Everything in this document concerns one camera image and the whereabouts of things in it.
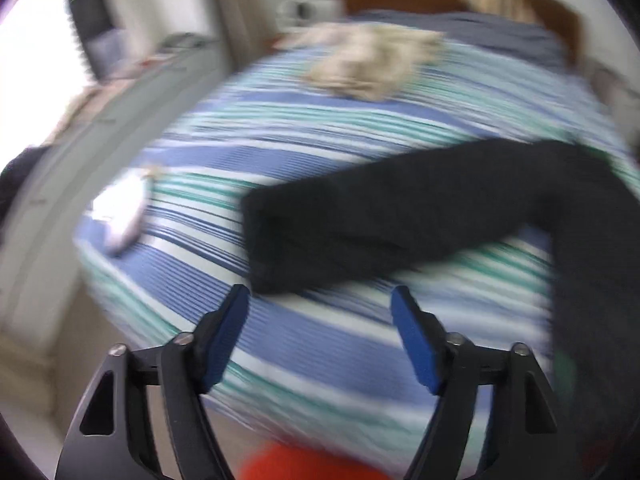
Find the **blue plaid duvet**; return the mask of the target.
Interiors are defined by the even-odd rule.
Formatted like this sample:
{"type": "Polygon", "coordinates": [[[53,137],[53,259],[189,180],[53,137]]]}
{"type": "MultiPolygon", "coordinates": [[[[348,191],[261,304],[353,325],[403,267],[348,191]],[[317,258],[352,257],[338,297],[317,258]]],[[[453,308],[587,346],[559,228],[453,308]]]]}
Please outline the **blue plaid duvet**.
{"type": "Polygon", "coordinates": [[[448,38],[509,55],[522,61],[566,73],[568,50],[554,32],[540,25],[512,22],[500,16],[474,12],[420,14],[394,10],[367,10],[350,17],[357,22],[380,22],[444,32],[448,38]]]}

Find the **orange chair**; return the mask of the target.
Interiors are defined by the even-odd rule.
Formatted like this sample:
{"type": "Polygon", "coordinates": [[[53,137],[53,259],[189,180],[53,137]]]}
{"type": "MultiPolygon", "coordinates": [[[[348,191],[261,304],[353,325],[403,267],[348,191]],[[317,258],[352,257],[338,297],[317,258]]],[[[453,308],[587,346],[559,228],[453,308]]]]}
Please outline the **orange chair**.
{"type": "Polygon", "coordinates": [[[351,458],[283,443],[267,445],[241,466],[245,480],[387,480],[388,475],[351,458]]]}

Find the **striped blue green bed sheet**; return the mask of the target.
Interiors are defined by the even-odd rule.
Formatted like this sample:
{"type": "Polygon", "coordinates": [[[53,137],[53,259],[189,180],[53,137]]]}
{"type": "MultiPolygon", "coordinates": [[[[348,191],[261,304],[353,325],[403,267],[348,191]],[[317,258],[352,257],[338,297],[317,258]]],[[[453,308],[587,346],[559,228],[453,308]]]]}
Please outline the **striped blue green bed sheet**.
{"type": "Polygon", "coordinates": [[[144,148],[75,244],[142,346],[236,284],[250,312],[208,403],[265,436],[400,474],[436,400],[390,314],[532,348],[589,469],[639,416],[639,168],[538,26],[418,16],[444,50],[380,102],[314,88],[320,48],[264,58],[144,148]]]}

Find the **cream fleece blanket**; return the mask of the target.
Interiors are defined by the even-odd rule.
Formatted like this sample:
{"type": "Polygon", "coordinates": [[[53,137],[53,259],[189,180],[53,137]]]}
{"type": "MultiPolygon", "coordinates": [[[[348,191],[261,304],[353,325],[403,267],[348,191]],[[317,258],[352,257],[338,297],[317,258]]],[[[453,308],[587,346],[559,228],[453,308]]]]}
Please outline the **cream fleece blanket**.
{"type": "Polygon", "coordinates": [[[323,22],[295,29],[277,50],[325,48],[305,75],[308,84],[337,96],[380,102],[398,93],[425,64],[438,61],[446,34],[379,22],[323,22]]]}

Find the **beige curtain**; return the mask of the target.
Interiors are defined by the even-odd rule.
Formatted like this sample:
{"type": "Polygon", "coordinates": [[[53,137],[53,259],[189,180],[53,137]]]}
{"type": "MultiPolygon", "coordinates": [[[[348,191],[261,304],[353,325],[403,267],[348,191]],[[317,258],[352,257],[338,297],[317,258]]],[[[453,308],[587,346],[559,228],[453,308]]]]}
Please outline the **beige curtain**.
{"type": "Polygon", "coordinates": [[[242,70],[266,54],[274,36],[264,0],[216,0],[232,66],[242,70]]]}

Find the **black puffer jacket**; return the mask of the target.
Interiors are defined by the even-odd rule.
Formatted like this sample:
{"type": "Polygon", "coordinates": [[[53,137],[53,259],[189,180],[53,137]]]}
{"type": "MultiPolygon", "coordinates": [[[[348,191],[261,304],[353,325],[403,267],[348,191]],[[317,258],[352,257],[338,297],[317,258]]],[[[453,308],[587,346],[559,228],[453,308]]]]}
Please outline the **black puffer jacket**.
{"type": "Polygon", "coordinates": [[[605,158],[558,141],[414,151],[242,199],[250,286],[382,278],[501,240],[551,238],[552,340],[579,451],[600,460],[639,414],[639,202],[605,158]]]}

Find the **small white fan heater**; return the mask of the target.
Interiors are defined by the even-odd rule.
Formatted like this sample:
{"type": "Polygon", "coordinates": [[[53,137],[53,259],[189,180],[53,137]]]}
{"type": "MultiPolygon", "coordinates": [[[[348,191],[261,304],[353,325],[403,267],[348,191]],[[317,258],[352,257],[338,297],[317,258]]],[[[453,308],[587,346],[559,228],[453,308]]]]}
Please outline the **small white fan heater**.
{"type": "Polygon", "coordinates": [[[314,18],[314,5],[308,1],[283,1],[277,7],[277,20],[288,26],[300,26],[314,18]]]}

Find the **striped tan pillow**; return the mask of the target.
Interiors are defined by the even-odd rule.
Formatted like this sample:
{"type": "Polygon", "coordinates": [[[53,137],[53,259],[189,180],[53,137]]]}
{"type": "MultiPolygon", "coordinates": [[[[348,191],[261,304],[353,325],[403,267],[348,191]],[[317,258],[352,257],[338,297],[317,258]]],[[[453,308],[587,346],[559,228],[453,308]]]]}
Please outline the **striped tan pillow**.
{"type": "Polygon", "coordinates": [[[542,24],[528,0],[464,0],[464,3],[472,12],[498,16],[515,23],[542,24]]]}

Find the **white low drawer cabinet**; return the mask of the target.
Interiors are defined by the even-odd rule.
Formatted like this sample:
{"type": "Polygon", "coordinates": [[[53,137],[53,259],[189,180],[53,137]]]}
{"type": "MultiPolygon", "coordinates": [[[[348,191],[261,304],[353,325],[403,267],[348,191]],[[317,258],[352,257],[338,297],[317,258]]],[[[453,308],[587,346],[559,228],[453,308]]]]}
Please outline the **white low drawer cabinet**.
{"type": "Polygon", "coordinates": [[[229,75],[220,39],[173,36],[159,60],[40,159],[3,225],[1,331],[47,353],[79,276],[73,236],[90,203],[122,168],[229,75]]]}

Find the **white cloth on bed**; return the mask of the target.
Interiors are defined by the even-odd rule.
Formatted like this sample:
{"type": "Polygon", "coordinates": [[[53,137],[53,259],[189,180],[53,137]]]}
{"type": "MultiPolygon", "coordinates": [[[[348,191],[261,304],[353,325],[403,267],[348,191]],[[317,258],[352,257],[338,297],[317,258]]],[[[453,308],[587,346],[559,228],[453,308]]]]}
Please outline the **white cloth on bed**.
{"type": "Polygon", "coordinates": [[[91,218],[104,224],[103,246],[109,254],[126,252],[142,234],[146,210],[161,174],[162,168],[156,165],[128,169],[92,202],[91,218]]]}

